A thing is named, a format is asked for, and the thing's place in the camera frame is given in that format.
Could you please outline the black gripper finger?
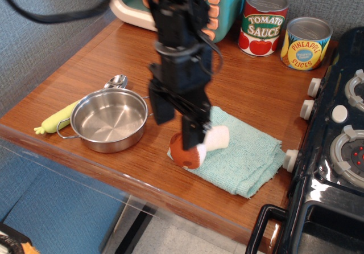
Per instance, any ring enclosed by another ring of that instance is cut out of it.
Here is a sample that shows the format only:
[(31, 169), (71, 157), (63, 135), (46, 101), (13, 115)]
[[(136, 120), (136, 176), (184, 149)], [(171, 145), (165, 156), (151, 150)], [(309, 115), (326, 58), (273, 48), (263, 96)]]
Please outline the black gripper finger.
[(154, 85), (150, 85), (148, 90), (156, 123), (161, 125), (174, 119), (175, 109), (167, 100), (167, 94)]
[(182, 139), (183, 149), (189, 150), (198, 144), (204, 142), (207, 131), (211, 128), (210, 119), (202, 120), (188, 117), (182, 117)]

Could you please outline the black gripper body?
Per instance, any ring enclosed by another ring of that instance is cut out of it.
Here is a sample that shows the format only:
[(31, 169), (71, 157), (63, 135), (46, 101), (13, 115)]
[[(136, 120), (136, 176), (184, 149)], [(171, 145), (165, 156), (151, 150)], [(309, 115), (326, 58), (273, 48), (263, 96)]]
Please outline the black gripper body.
[(203, 44), (172, 48), (155, 46), (160, 63), (149, 66), (150, 85), (167, 94), (167, 100), (183, 115), (210, 119), (210, 101), (205, 86), (211, 81), (212, 49)]

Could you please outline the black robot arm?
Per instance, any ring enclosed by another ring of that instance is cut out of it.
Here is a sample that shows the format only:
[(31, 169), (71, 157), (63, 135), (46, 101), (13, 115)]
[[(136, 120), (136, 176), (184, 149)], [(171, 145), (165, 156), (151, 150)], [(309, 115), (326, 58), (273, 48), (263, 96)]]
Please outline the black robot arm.
[(214, 43), (202, 31), (208, 23), (204, 0), (147, 0), (158, 39), (160, 63), (152, 63), (148, 89), (157, 124), (182, 115), (183, 149), (204, 141), (211, 104), (205, 93), (212, 79)]

